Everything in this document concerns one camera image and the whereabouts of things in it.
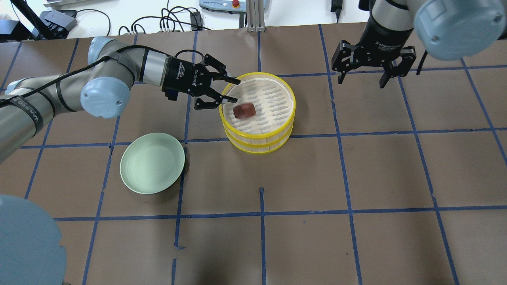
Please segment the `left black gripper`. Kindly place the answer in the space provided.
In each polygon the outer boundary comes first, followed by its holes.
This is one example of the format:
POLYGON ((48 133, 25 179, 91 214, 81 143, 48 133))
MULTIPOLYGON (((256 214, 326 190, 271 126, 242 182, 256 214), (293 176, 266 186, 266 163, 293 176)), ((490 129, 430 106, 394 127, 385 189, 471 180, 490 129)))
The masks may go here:
POLYGON ((241 83, 240 79, 229 76, 226 65, 210 54, 204 55, 200 63, 169 56, 162 92, 170 101, 177 101, 179 93, 195 97, 193 108, 196 110, 215 109, 221 104, 238 101, 235 97, 215 91, 211 87, 212 81, 225 81, 234 85, 241 83))

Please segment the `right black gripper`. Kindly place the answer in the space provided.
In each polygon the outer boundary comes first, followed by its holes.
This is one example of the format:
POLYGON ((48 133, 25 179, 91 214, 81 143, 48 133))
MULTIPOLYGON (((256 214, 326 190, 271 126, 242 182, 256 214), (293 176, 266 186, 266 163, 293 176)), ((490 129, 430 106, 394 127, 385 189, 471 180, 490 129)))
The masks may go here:
POLYGON ((390 79, 407 74, 416 59, 415 48, 404 47, 413 30, 388 29, 370 16, 360 41, 352 45, 341 40, 332 56, 331 68, 339 72, 338 84, 344 82, 350 70, 362 66, 383 68, 384 73, 379 80, 381 89, 390 79))

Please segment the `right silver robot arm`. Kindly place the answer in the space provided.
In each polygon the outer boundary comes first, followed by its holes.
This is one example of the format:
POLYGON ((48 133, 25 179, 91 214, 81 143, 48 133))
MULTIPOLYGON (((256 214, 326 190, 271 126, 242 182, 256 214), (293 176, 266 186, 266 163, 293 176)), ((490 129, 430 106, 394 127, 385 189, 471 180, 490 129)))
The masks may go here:
POLYGON ((358 8, 369 13, 359 42, 341 40, 332 56, 339 84, 360 67, 383 69, 380 88, 407 76, 417 59, 406 45, 413 32, 424 46, 418 70, 428 55, 454 61, 506 38, 505 0, 361 0, 358 8))

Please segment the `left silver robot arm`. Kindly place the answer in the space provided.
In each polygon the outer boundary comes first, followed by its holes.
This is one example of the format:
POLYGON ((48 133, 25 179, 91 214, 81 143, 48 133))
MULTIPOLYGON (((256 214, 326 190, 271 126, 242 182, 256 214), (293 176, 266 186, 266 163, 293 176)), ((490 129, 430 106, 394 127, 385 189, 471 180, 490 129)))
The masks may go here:
MULTIPOLYGON (((28 77, 7 86, 1 96, 1 161, 60 114, 85 110, 95 117, 118 117, 136 82, 160 86, 171 101, 179 93, 195 97, 196 110, 235 103, 237 99, 211 87, 216 80, 240 83, 210 54, 191 63, 152 47, 96 37, 86 67, 62 75, 28 77)), ((63 285, 67 257, 59 244, 61 238, 56 222, 41 207, 2 195, 1 284, 63 285)))

